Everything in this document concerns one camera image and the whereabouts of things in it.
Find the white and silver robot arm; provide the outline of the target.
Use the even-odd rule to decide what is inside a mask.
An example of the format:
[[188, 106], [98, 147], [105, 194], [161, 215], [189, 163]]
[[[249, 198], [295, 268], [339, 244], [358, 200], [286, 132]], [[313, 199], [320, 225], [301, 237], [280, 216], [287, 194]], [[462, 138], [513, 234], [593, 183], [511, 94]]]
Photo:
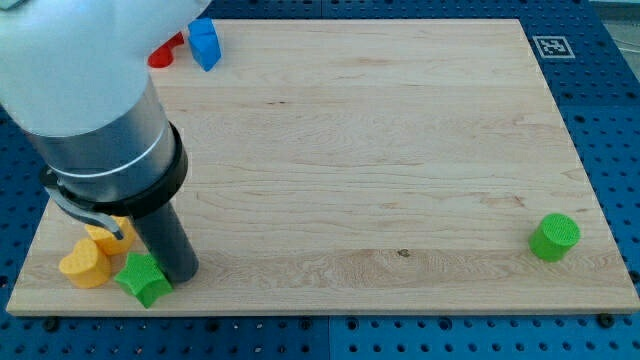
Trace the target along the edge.
[[1, 104], [45, 161], [67, 214], [121, 234], [120, 216], [163, 207], [185, 153], [148, 57], [206, 8], [202, 0], [5, 1]]

